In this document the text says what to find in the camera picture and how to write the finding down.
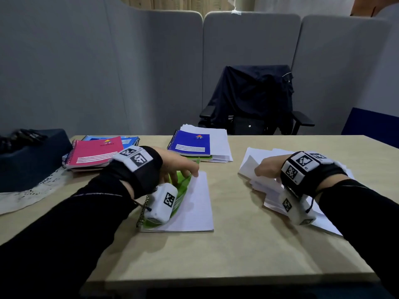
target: black sleeve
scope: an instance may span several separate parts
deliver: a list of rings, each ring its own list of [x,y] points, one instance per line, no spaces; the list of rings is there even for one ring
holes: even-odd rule
[[[119,180],[101,175],[92,179],[0,246],[2,297],[77,296],[134,208]]]
[[[328,188],[319,206],[385,288],[399,298],[399,205],[350,179]]]

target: stack of paper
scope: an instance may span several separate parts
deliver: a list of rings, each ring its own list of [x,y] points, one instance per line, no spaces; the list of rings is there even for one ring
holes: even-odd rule
[[[199,172],[191,177],[187,193],[179,210],[166,224],[151,230],[141,228],[142,232],[200,232],[213,231],[211,199],[209,197],[206,173]]]
[[[270,179],[264,176],[256,176],[254,169],[258,166],[258,164],[261,163],[264,158],[292,153],[294,152],[282,149],[273,149],[270,151],[249,147],[247,149],[247,152],[245,153],[243,162],[241,163],[239,170],[240,174],[251,180],[250,184],[252,185],[252,188],[254,190],[266,193],[265,202],[263,205],[273,211],[279,212],[284,215],[286,215],[287,212],[278,200],[278,196],[283,191],[282,185],[279,184],[275,179]],[[342,167],[344,168],[346,174],[354,179],[352,171],[347,169],[344,165],[342,165]],[[310,204],[312,202],[312,198],[308,197],[307,202]],[[313,211],[316,213],[316,220],[312,223],[312,225],[342,236],[340,231],[338,231],[338,229],[320,210],[316,202],[313,202]]]
[[[211,161],[215,163],[227,163],[228,161],[233,161],[226,129],[201,128],[184,124],[180,130],[197,134],[209,134],[212,159],[203,161]]]

